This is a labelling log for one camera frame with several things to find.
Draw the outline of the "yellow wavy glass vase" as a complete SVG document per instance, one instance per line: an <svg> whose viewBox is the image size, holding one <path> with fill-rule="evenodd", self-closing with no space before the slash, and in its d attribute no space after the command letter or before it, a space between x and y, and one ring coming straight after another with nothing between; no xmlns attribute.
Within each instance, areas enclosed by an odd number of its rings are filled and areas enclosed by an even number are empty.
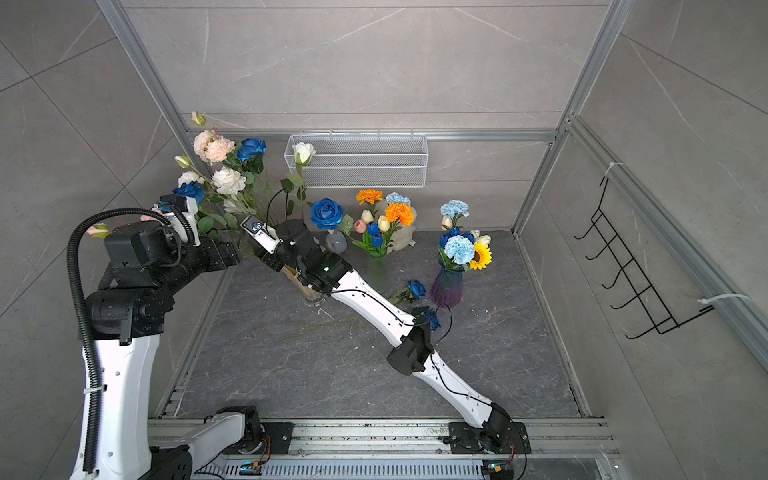
<svg viewBox="0 0 768 480"><path fill-rule="evenodd" d="M302 300L306 305L319 306L325 301L326 297L324 296L323 293L313 290L312 288L305 286L301 283L301 281L298 278L298 273L296 270L288 266L284 266L281 269L281 272L299 290L299 292L302 295Z"/></svg>

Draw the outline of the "blue rose picked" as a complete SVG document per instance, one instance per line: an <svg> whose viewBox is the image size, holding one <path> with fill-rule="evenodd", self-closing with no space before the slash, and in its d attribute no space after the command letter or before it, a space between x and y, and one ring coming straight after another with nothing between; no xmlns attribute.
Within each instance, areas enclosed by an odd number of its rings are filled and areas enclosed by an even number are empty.
<svg viewBox="0 0 768 480"><path fill-rule="evenodd" d="M411 314L417 319L418 324L428 325L431 331L441 327L436 311L429 307L416 307Z"/></svg>
<svg viewBox="0 0 768 480"><path fill-rule="evenodd" d="M406 287L389 298L393 304L414 303L426 296L425 286L418 280L409 280Z"/></svg>

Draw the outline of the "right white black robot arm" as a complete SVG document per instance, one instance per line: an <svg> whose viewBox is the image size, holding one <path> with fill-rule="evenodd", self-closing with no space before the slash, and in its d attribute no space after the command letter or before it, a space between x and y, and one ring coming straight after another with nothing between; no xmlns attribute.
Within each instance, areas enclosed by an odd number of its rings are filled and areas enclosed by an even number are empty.
<svg viewBox="0 0 768 480"><path fill-rule="evenodd" d="M531 446L524 424L515 422L497 403L481 395L456 374L435 350L429 320L390 303L340 255L324 249L299 219L275 228L257 219L241 223L254 242L254 252L275 271L289 267L309 290L332 298L362 316L389 342L389 365L435 390L461 415L465 430L454 441L468 453L528 455Z"/></svg>

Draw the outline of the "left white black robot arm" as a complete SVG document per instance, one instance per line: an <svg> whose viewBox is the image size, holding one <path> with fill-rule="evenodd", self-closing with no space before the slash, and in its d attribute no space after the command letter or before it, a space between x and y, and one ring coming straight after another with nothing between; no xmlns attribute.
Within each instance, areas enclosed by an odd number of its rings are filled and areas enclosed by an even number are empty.
<svg viewBox="0 0 768 480"><path fill-rule="evenodd" d="M187 479L228 448L267 443L253 406L225 407L176 440L149 441L149 394L165 316L199 275L238 263L230 242L195 239L159 222L115 229L98 289L72 290L83 338L84 409L74 479Z"/></svg>

